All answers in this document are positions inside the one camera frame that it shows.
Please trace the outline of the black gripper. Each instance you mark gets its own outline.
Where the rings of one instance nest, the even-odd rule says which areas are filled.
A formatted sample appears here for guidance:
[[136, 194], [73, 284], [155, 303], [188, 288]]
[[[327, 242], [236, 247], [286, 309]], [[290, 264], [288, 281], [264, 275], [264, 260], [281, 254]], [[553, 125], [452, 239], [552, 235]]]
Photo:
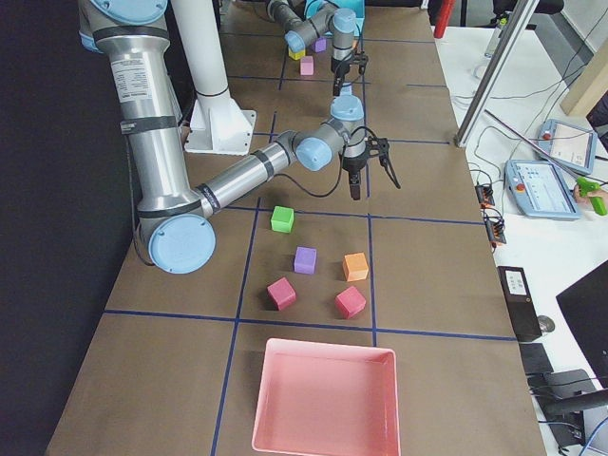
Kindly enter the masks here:
[[343, 59], [332, 58], [333, 86], [332, 95], [337, 97], [341, 94], [342, 87], [346, 80], [346, 75], [352, 65], [358, 67], [359, 71], [365, 71], [369, 61], [369, 56], [364, 51], [353, 49]]
[[349, 172], [350, 195], [353, 200], [361, 200], [360, 170], [366, 166], [369, 159], [377, 158], [386, 172], [391, 183], [401, 188], [396, 172], [386, 151], [386, 139], [375, 136], [363, 136], [354, 145], [348, 145], [342, 158], [342, 169]]

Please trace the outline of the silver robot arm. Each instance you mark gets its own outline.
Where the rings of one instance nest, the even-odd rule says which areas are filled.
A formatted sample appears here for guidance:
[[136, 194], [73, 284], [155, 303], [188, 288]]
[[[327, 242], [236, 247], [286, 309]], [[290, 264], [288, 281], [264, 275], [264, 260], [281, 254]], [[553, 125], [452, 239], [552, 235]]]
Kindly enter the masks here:
[[[234, 154], [237, 162], [199, 186], [189, 183], [181, 141], [181, 115], [164, 54], [170, 37], [164, 15], [175, 14], [194, 83], [190, 138], [197, 153]], [[109, 59], [123, 118], [127, 157], [139, 174], [142, 200], [132, 220], [140, 259], [168, 273], [201, 268], [212, 256], [216, 235], [210, 217], [283, 174], [293, 163], [317, 171], [339, 159], [351, 196], [360, 196], [360, 172], [371, 159], [393, 173], [390, 144], [364, 124], [361, 100], [345, 87], [352, 66], [366, 55], [353, 47], [358, 34], [352, 9], [330, 1], [308, 19], [292, 1], [270, 1], [269, 18], [281, 25], [290, 50], [301, 51], [324, 34], [332, 37], [333, 98], [329, 118], [310, 132], [286, 131], [252, 150], [256, 120], [232, 98], [222, 57], [215, 10], [209, 1], [82, 1], [80, 36], [85, 48]]]
[[358, 49], [355, 39], [362, 37], [356, 10], [339, 5], [336, 1], [311, 1], [310, 17], [302, 19], [295, 7], [302, 1], [266, 1], [269, 18], [285, 31], [285, 41], [293, 53], [311, 47], [328, 33], [332, 38], [331, 72], [333, 74], [332, 93], [334, 96], [352, 93], [352, 84], [347, 77], [352, 67], [358, 75], [365, 74], [368, 56]]

